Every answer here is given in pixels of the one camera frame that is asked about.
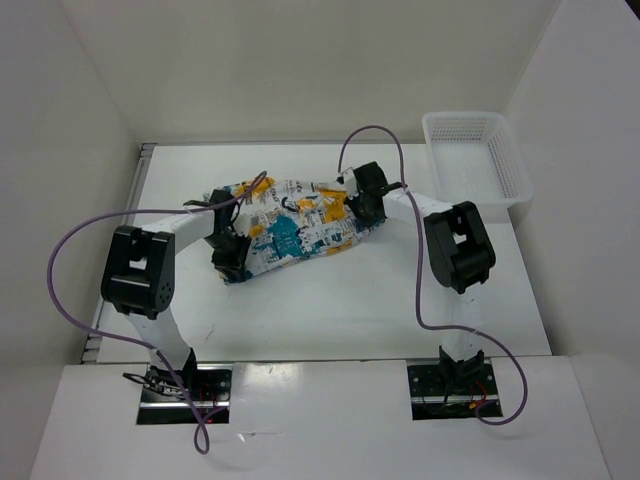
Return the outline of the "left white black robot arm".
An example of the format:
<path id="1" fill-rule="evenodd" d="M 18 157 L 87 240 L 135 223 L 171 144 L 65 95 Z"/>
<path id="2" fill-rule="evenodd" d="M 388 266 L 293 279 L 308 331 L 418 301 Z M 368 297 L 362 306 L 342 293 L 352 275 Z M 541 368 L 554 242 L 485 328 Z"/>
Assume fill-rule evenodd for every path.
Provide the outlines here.
<path id="1" fill-rule="evenodd" d="M 230 192 L 215 190 L 207 201 L 187 202 L 184 214 L 143 227 L 121 226 L 112 237 L 101 295 L 149 348 L 150 383 L 164 382 L 180 400 L 196 394 L 200 376 L 195 352 L 182 338 L 171 311 L 176 256 L 203 240 L 213 249 L 211 262 L 225 281 L 247 280 L 251 239 L 234 226 L 241 205 Z"/>

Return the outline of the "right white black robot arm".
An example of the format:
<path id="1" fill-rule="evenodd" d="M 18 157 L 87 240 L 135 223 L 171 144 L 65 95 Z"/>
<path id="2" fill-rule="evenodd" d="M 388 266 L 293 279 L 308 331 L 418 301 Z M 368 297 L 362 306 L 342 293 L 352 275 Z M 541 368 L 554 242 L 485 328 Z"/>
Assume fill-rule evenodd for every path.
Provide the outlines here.
<path id="1" fill-rule="evenodd" d="M 338 180 L 346 188 L 347 204 L 365 226 L 392 218 L 416 227 L 416 319 L 423 329 L 441 336 L 438 378 L 443 394 L 464 391 L 484 363 L 484 353 L 472 336 L 480 324 L 480 287 L 496 263 L 478 208 L 469 201 L 454 205 L 414 193 L 401 182 L 390 183 L 375 162 L 346 169 Z M 447 320 L 422 318 L 424 266 L 430 267 L 447 295 Z"/>

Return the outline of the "printed white teal yellow shorts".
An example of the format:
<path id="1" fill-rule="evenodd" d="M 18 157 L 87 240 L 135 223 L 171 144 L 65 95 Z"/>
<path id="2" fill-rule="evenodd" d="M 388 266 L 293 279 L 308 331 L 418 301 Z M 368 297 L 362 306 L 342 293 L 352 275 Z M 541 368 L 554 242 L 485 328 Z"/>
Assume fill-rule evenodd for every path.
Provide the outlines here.
<path id="1" fill-rule="evenodd" d="M 265 178 L 240 201 L 234 222 L 235 230 L 250 238 L 246 281 L 301 261 L 337 254 L 357 245 L 384 223 L 386 216 L 372 228 L 363 227 L 346 205 L 347 196 L 338 179 Z M 227 284 L 246 281 L 224 280 Z"/>

